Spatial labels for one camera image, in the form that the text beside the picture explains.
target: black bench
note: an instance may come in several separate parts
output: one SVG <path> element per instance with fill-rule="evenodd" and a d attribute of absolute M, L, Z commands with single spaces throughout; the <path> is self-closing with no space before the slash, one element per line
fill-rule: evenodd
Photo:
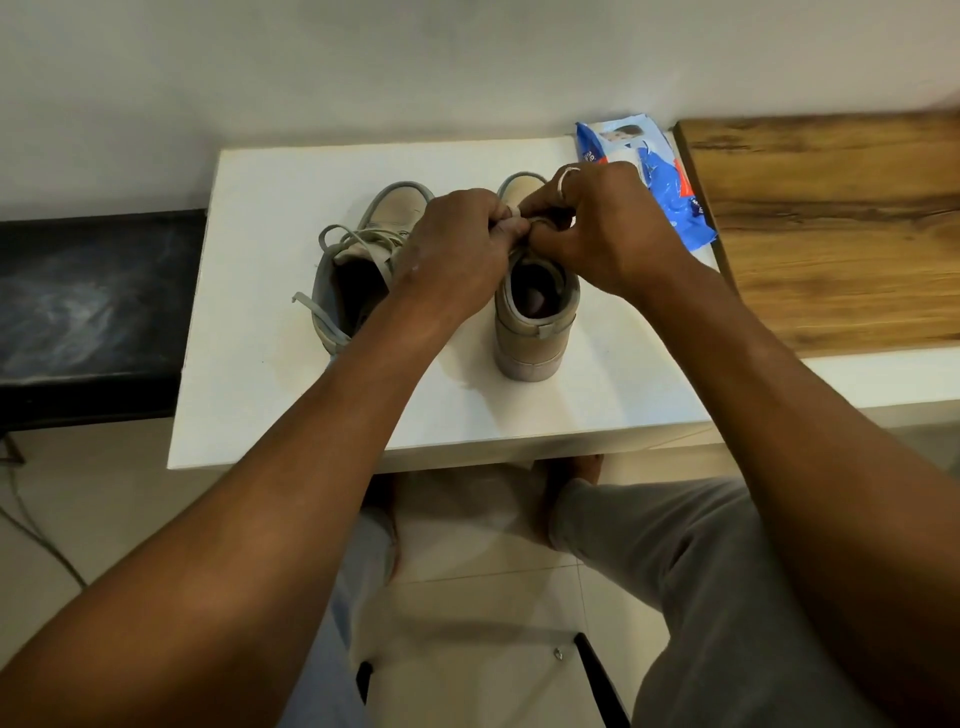
<path fill-rule="evenodd" d="M 0 433 L 173 415 L 205 225 L 0 224 Z"/>

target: forearm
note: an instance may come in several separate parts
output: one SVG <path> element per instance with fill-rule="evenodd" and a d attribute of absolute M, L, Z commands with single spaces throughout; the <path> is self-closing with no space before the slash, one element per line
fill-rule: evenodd
<path fill-rule="evenodd" d="M 452 332 L 418 305 L 382 303 L 210 492 L 44 627 L 0 675 L 7 717 L 276 721 L 377 459 Z"/>
<path fill-rule="evenodd" d="M 914 695 L 924 683 L 956 694 L 956 484 L 810 372 L 692 258 L 634 300 L 723 434 L 828 646 L 883 690 L 912 680 Z"/>

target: hand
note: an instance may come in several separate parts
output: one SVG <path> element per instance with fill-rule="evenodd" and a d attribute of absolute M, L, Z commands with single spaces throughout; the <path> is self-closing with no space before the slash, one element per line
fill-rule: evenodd
<path fill-rule="evenodd" d="M 557 182 L 566 167 L 563 196 Z M 647 274 L 690 256 L 650 190 L 630 162 L 569 164 L 520 203 L 524 217 L 576 215 L 576 224 L 556 231 L 534 222 L 530 247 L 597 288 L 631 299 Z"/>
<path fill-rule="evenodd" d="M 483 308 L 507 273 L 507 258 L 530 231 L 489 189 L 437 197 L 397 256 L 394 289 L 457 327 Z"/>

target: wet wipes packet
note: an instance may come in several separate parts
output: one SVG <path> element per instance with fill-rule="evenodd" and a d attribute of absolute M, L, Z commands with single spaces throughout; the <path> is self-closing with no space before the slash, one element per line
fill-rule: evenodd
<path fill-rule="evenodd" d="M 645 113 L 596 124 L 578 122 L 576 139 L 577 154 L 583 161 L 629 161 L 635 165 L 689 251 L 716 238 L 670 142 Z"/>

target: tiled floor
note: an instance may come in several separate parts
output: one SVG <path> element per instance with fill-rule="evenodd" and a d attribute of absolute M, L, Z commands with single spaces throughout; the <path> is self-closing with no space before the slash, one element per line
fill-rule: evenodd
<path fill-rule="evenodd" d="M 153 533 L 218 476 L 164 470 L 170 421 L 24 432 L 21 492 L 87 578 Z M 942 467 L 956 430 L 904 439 Z M 722 446 L 610 456 L 604 480 L 735 473 Z M 395 582 L 356 629 L 372 659 L 380 725 L 600 725 L 572 638 L 585 631 L 628 710 L 666 644 L 660 615 L 605 577 L 531 540 L 537 489 L 523 469 L 435 471 L 400 486 Z M 6 485 L 0 500 L 10 509 Z M 43 551 L 0 523 L 0 664 L 76 592 Z M 554 655 L 559 647 L 564 658 Z"/>

